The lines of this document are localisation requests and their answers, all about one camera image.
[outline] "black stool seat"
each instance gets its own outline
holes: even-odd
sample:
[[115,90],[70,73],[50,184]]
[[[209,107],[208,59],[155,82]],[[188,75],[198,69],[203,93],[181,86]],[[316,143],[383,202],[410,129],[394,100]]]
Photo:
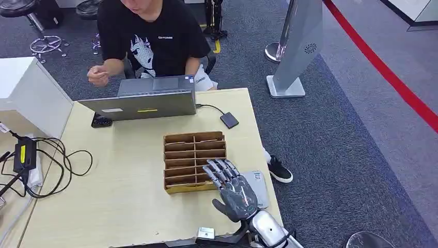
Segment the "black stool seat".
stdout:
[[0,16],[22,17],[33,13],[39,5],[39,0],[3,0],[0,4]]
[[97,20],[97,11],[103,0],[87,0],[76,6],[76,13],[84,20]]

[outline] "stool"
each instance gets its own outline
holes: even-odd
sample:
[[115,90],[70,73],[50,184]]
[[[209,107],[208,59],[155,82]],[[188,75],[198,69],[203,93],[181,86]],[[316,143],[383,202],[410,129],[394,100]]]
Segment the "stool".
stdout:
[[[97,20],[97,13],[99,10],[99,5],[103,0],[87,0],[76,6],[76,14],[78,14],[83,20]],[[93,54],[99,54],[100,48],[100,37],[99,33],[93,38]]]
[[32,55],[38,55],[38,59],[44,64],[45,59],[41,59],[41,54],[57,50],[62,53],[62,57],[65,57],[67,55],[61,50],[60,46],[62,44],[68,46],[69,44],[58,36],[44,36],[42,33],[44,28],[34,14],[38,6],[39,0],[4,0],[0,3],[0,16],[7,18],[27,17],[38,36],[38,39],[30,44],[30,50]]

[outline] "graphic print on t-shirt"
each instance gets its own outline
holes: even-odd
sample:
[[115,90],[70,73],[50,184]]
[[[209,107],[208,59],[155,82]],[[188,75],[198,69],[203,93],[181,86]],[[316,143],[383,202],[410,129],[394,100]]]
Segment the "graphic print on t-shirt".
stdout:
[[137,35],[134,35],[131,39],[131,52],[134,55],[135,59],[146,69],[146,72],[149,73],[152,77],[155,77],[155,70],[153,69],[153,51],[149,40],[145,37],[145,40],[139,38]]

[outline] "black phone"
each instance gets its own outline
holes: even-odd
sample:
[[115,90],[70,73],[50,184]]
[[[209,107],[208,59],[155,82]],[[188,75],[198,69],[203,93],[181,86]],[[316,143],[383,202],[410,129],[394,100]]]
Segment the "black phone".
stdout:
[[98,113],[95,113],[95,116],[93,117],[93,121],[91,122],[91,127],[104,128],[104,127],[110,127],[112,124],[113,124],[113,120],[103,117]]

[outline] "black t-shirt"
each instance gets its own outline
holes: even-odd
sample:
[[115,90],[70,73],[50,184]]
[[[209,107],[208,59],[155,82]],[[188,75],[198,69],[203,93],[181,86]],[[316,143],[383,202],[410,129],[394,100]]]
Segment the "black t-shirt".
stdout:
[[184,75],[189,57],[210,52],[198,22],[181,0],[163,0],[154,22],[146,22],[120,0],[104,0],[98,29],[104,60],[124,59],[128,53],[151,76]]

